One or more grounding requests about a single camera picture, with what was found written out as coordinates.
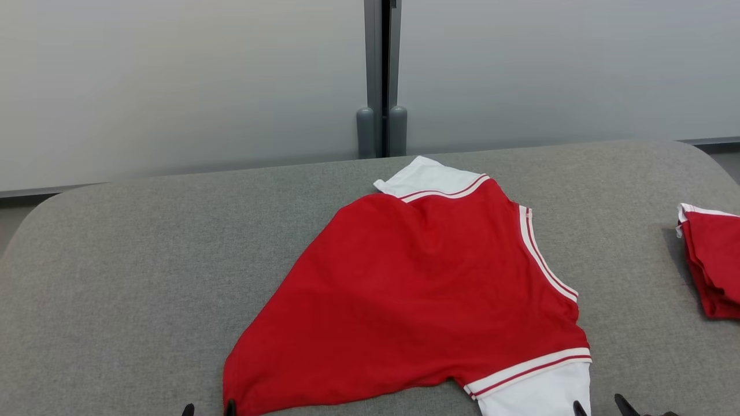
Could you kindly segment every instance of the red and white garment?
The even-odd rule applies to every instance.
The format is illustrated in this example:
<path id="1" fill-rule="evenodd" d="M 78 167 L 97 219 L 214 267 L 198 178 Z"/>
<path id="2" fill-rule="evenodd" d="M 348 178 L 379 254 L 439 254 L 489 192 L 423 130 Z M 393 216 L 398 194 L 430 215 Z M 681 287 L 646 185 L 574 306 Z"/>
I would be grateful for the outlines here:
<path id="1" fill-rule="evenodd" d="M 679 237 L 704 313 L 740 319 L 740 217 L 679 205 Z"/>
<path id="2" fill-rule="evenodd" d="M 239 415 L 346 403 L 449 378 L 484 416 L 588 414 L 578 293 L 532 211 L 487 175 L 419 157 L 342 208 L 223 370 Z"/>

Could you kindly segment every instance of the folded red garment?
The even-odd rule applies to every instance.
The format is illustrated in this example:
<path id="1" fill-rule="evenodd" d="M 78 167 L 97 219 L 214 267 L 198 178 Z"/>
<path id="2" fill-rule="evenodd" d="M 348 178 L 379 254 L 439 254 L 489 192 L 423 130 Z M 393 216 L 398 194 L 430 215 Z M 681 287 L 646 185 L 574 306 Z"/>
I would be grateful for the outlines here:
<path id="1" fill-rule="evenodd" d="M 740 319 L 740 216 L 680 204 L 677 230 L 704 313 Z"/>

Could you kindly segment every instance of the gray fabric surface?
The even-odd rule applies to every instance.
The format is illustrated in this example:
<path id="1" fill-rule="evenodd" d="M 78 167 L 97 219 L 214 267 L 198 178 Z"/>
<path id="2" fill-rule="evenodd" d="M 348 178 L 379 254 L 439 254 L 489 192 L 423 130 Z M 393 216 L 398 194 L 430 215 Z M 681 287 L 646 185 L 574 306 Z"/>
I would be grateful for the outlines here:
<path id="1" fill-rule="evenodd" d="M 740 324 L 703 318 L 676 205 L 740 213 L 709 156 L 608 142 L 433 156 L 534 210 L 539 248 L 581 294 L 592 407 L 737 415 Z M 410 158 L 151 178 L 51 198 L 0 260 L 3 415 L 221 412 L 223 361 L 334 212 Z M 451 383 L 285 415 L 478 415 Z"/>

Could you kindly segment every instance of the red fabric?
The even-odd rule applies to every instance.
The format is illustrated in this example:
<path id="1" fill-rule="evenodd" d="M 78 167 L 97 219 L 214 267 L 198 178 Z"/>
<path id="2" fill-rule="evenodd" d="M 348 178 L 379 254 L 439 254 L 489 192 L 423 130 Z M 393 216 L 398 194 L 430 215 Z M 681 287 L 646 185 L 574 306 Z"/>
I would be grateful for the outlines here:
<path id="1" fill-rule="evenodd" d="M 226 359 L 224 403 L 249 416 L 464 386 L 588 348 L 519 220 L 493 180 L 463 198 L 373 194 L 340 209 Z"/>
<path id="2" fill-rule="evenodd" d="M 686 258 L 710 318 L 740 319 L 740 218 L 685 212 Z"/>

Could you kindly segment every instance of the white side panel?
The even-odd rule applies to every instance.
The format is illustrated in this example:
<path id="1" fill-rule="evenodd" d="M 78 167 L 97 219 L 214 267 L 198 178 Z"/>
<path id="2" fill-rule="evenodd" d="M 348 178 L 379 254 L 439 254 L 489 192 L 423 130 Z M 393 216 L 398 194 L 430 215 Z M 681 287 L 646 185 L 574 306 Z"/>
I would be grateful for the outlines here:
<path id="1" fill-rule="evenodd" d="M 0 192 L 357 156 L 363 3 L 0 5 Z"/>
<path id="2" fill-rule="evenodd" d="M 740 135 L 736 0 L 403 0 L 408 153 Z"/>

